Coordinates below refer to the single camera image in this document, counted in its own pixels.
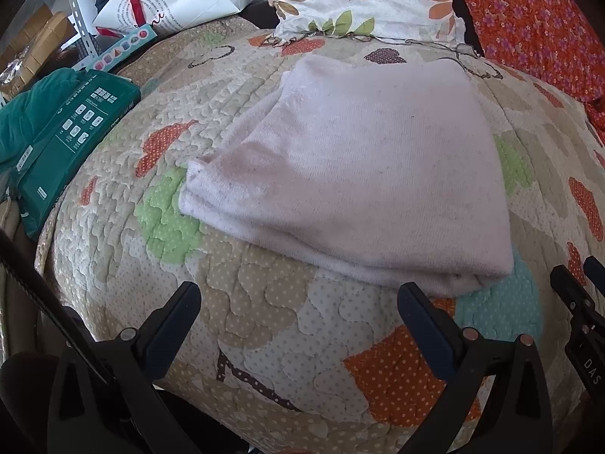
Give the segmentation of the white floral pillow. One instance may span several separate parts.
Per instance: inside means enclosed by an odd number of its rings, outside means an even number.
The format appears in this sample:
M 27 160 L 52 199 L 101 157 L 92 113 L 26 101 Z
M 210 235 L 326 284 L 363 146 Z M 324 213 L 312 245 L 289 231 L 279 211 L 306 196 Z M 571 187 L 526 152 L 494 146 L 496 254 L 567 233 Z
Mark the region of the white floral pillow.
M 464 20 L 453 0 L 269 0 L 279 23 L 270 41 L 286 45 L 310 35 L 406 39 L 455 45 Z

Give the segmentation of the red floral blanket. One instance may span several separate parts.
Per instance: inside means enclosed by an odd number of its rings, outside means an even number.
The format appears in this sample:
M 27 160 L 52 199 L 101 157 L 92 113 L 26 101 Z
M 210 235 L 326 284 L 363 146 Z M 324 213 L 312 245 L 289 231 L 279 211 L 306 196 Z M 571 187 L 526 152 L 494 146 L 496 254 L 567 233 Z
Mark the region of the red floral blanket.
M 604 45 L 573 0 L 464 0 L 486 58 L 585 106 L 604 137 Z

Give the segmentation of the colourful dots box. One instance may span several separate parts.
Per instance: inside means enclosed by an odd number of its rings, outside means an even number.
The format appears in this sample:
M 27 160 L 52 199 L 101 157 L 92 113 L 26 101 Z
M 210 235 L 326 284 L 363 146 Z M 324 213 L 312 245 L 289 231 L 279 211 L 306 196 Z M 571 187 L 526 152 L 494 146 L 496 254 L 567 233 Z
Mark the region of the colourful dots box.
M 126 61 L 134 52 L 141 50 L 156 38 L 156 32 L 151 25 L 146 23 L 118 40 L 98 58 L 94 59 L 86 69 L 108 73 Z

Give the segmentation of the white metal shelf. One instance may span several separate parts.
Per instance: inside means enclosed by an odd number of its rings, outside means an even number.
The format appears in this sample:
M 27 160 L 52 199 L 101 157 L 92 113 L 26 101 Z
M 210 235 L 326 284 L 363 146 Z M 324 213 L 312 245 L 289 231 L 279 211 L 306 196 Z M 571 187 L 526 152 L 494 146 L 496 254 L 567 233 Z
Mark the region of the white metal shelf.
M 68 54 L 66 58 L 52 59 L 52 65 L 71 65 L 74 70 L 85 69 L 91 59 L 98 56 L 99 47 L 86 27 L 83 5 L 78 0 L 1 0 L 1 51 L 8 45 L 28 20 L 42 6 L 52 14 L 65 13 L 75 34 L 59 46 L 59 53 Z

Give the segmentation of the teal green box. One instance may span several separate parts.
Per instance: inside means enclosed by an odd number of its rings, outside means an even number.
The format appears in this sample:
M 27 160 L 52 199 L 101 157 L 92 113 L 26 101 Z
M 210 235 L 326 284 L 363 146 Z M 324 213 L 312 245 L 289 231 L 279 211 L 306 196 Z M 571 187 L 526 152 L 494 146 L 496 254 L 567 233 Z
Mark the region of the teal green box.
M 11 172 L 10 188 L 26 235 L 36 240 L 57 199 L 108 132 L 141 99 L 131 81 L 90 70 Z

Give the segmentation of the pale pink garment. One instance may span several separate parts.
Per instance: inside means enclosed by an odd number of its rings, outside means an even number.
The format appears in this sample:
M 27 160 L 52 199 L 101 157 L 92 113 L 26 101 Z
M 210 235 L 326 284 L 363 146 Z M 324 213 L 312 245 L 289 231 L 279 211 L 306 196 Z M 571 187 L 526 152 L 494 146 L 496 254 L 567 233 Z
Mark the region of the pale pink garment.
M 497 149 L 474 85 L 448 59 L 304 56 L 189 163 L 178 206 L 304 263 L 431 296 L 514 266 Z

